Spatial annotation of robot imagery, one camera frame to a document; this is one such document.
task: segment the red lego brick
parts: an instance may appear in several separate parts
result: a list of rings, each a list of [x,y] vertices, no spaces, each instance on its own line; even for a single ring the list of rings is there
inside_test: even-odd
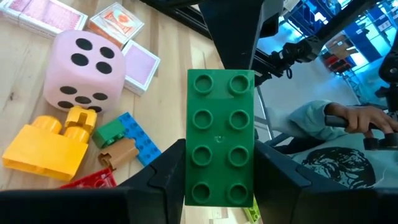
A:
[[[116,181],[113,178],[112,170],[108,167],[94,174],[83,177],[72,183],[63,185],[60,189],[70,188],[112,188],[116,187]]]

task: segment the graphic print on shirt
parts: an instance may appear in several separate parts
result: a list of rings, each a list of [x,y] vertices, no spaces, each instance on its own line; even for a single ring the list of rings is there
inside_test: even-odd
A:
[[[310,152],[302,165],[350,189],[373,186],[376,176],[362,152],[345,147],[328,147]]]

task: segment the person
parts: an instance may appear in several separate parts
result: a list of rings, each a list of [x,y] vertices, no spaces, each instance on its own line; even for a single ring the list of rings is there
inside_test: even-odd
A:
[[[345,118],[348,127],[325,126],[326,115]],[[369,151],[363,145],[365,137],[382,139],[398,131],[398,122],[383,110],[317,100],[301,106],[288,119],[309,135],[301,143],[293,140],[275,147],[294,161],[350,189],[398,187],[398,152]],[[370,130],[370,123],[380,130]]]

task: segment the blue lego brick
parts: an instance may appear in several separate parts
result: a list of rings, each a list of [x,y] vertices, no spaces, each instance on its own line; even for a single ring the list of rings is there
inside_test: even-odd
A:
[[[146,166],[150,164],[161,155],[162,152],[128,112],[122,114],[118,119],[125,128],[124,137],[136,141],[136,148],[139,150],[137,158],[142,165]]]

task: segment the hand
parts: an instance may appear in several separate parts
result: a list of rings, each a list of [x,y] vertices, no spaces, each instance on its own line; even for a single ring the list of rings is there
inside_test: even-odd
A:
[[[345,118],[348,121],[345,129],[347,133],[364,133],[367,138],[373,138],[373,133],[369,130],[370,123],[376,125],[384,134],[398,131],[398,122],[373,106],[357,107],[330,103],[326,106],[325,113]]]

